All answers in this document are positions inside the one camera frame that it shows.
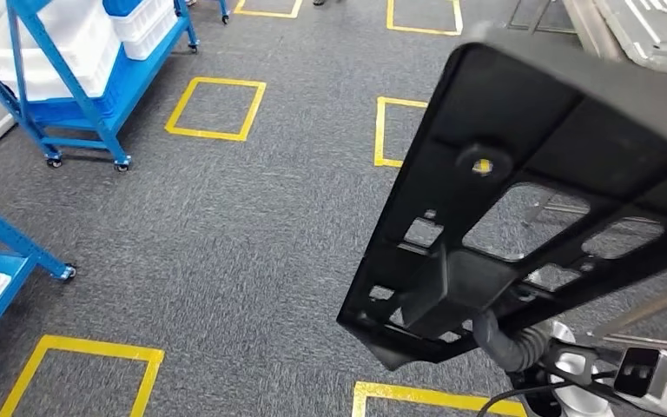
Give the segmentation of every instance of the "black plastic panel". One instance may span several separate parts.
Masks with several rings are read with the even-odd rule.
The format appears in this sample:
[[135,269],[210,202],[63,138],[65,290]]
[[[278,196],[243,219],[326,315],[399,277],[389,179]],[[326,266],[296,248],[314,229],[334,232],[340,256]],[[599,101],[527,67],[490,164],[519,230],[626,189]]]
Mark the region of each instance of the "black plastic panel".
[[[590,212],[517,261],[465,247],[464,235],[521,182],[581,198]],[[582,251],[633,216],[659,222],[664,233],[617,259]],[[436,242],[404,242],[424,217],[443,227]],[[444,263],[454,256],[460,261]],[[549,263],[581,276],[554,292],[524,284]],[[449,57],[337,320],[395,369],[475,348],[462,326],[470,312],[493,308],[514,331],[665,269],[667,76],[534,39],[495,38]],[[372,299],[374,285],[394,294]],[[538,296],[526,296],[531,288]],[[402,324],[389,320],[398,309]],[[448,328],[462,337],[442,341]]]

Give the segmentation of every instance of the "rectangular cutout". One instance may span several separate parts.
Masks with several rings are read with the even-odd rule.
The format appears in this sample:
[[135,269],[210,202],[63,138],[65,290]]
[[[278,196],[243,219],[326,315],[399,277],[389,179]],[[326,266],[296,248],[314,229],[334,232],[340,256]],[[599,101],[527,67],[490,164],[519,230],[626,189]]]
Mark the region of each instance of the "rectangular cutout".
[[548,265],[544,265],[541,269],[536,269],[531,272],[525,280],[551,291],[556,291],[569,282],[576,280],[579,276],[581,276],[581,274],[578,272],[574,272],[570,269],[563,269],[549,263]]
[[402,325],[403,325],[403,321],[402,321],[402,308],[398,308],[397,310],[395,310],[395,312],[393,313],[393,315],[390,316],[390,321],[391,321],[393,324],[397,324],[398,326],[402,326]]
[[[589,211],[589,204],[581,199],[537,184],[521,183],[508,189],[479,219],[464,236],[464,245],[506,261],[523,259],[584,216],[548,212],[542,209],[548,201]],[[535,215],[536,220],[526,224],[526,213],[533,210],[541,210],[540,217]]]
[[603,259],[617,259],[655,241],[663,233],[664,227],[658,223],[626,217],[592,236],[582,244],[582,250]]
[[393,294],[394,291],[390,288],[380,287],[379,285],[372,287],[372,290],[369,292],[369,296],[377,300],[389,300]]
[[405,234],[405,240],[408,243],[412,243],[423,248],[430,248],[436,239],[439,238],[441,232],[444,230],[443,226],[440,226],[434,222],[417,218],[413,220],[410,228]]
[[453,332],[446,332],[446,333],[442,334],[439,337],[439,339],[441,339],[442,341],[445,341],[446,343],[451,343],[452,341],[457,341],[457,340],[461,339],[461,336],[459,336],[458,334],[455,334]]

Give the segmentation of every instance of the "caster wheel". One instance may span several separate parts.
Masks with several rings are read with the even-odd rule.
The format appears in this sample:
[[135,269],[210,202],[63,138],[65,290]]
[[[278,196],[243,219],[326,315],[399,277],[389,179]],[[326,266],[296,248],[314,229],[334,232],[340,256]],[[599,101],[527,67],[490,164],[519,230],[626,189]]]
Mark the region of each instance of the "caster wheel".
[[60,159],[48,159],[47,166],[50,168],[60,168],[63,165],[63,160]]
[[65,265],[70,267],[70,275],[68,275],[68,277],[65,278],[65,282],[70,282],[70,281],[72,281],[73,278],[76,277],[76,275],[78,273],[78,270],[77,270],[76,266],[73,265],[72,263],[66,263]]

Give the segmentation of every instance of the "white device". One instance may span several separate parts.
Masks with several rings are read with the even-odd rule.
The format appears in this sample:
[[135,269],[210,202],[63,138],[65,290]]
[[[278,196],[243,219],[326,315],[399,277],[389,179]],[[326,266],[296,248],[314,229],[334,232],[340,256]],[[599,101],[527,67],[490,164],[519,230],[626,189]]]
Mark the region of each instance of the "white device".
[[627,349],[613,387],[639,407],[667,415],[667,351]]

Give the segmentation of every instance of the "metal rod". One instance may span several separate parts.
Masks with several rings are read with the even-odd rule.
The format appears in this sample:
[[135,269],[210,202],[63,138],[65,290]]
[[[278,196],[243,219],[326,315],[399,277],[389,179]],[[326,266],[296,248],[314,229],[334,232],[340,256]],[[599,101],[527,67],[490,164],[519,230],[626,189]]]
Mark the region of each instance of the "metal rod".
[[650,339],[647,337],[629,336],[627,334],[608,334],[602,338],[604,341],[622,343],[640,348],[667,349],[667,341]]
[[667,310],[667,294],[656,298],[656,300],[651,301],[640,308],[632,309],[615,320],[593,329],[590,331],[590,335],[603,338],[608,334],[619,332],[632,324],[647,319],[648,317],[652,317],[665,310]]
[[551,0],[544,0],[544,3],[538,7],[538,10],[536,11],[536,16],[533,17],[533,21],[530,23],[530,26],[528,27],[528,32],[531,35],[536,33],[536,30],[540,25],[540,21],[543,20],[543,16],[545,16],[546,11],[548,10],[548,6],[550,5],[551,5]]
[[6,15],[9,18],[9,32],[11,36],[11,50],[14,53],[14,70],[17,72],[17,91],[19,93],[19,109],[23,115],[27,110],[27,86],[24,81],[24,60],[22,58],[22,40],[19,34],[19,19],[13,8],[7,6]]
[[[227,14],[225,11],[226,4],[223,1],[221,1],[221,8],[223,9],[221,13]],[[184,16],[190,19],[188,6],[183,0],[175,0],[175,11],[179,12],[180,16]],[[193,24],[191,22],[188,22],[188,27],[185,29],[185,31],[188,32],[188,46],[198,46],[200,41],[198,41],[198,37],[195,35],[195,29],[193,28]]]
[[42,139],[43,143],[53,146],[71,146],[73,148],[90,148],[108,150],[109,148],[101,141],[93,141],[88,139],[74,139],[70,137],[45,137]]
[[576,35],[577,32],[574,29],[566,29],[566,28],[554,28],[554,27],[540,27],[540,21],[543,20],[543,16],[545,15],[546,11],[548,10],[549,4],[551,3],[551,0],[547,0],[547,2],[541,6],[541,8],[538,10],[536,16],[533,18],[533,21],[531,24],[515,24],[515,16],[518,14],[518,10],[520,9],[520,5],[522,5],[523,0],[518,0],[518,2],[515,4],[515,9],[512,10],[512,14],[510,15],[510,18],[507,19],[507,29],[512,29],[512,30],[529,30],[531,34],[535,32],[547,32],[547,33],[563,33],[566,35]]
[[35,262],[56,278],[68,277],[71,267],[32,241],[19,229],[0,217],[0,242],[22,256],[33,257]]
[[555,196],[557,193],[555,192],[547,192],[545,193],[541,199],[536,203],[535,206],[531,207],[531,209],[528,211],[528,213],[525,215],[525,219],[523,220],[523,223],[525,225],[529,225],[538,218],[538,215],[540,215],[540,212],[543,211],[546,207],[548,207],[549,202]]
[[[571,206],[569,204],[559,204],[559,203],[549,203],[544,206],[544,209],[549,211],[559,211],[562,213],[571,213],[574,215],[586,215],[589,213],[589,210],[583,207]],[[646,219],[645,217],[625,217],[623,219],[627,222],[638,222],[638,223],[648,223],[648,224],[658,224],[658,222],[651,219]]]

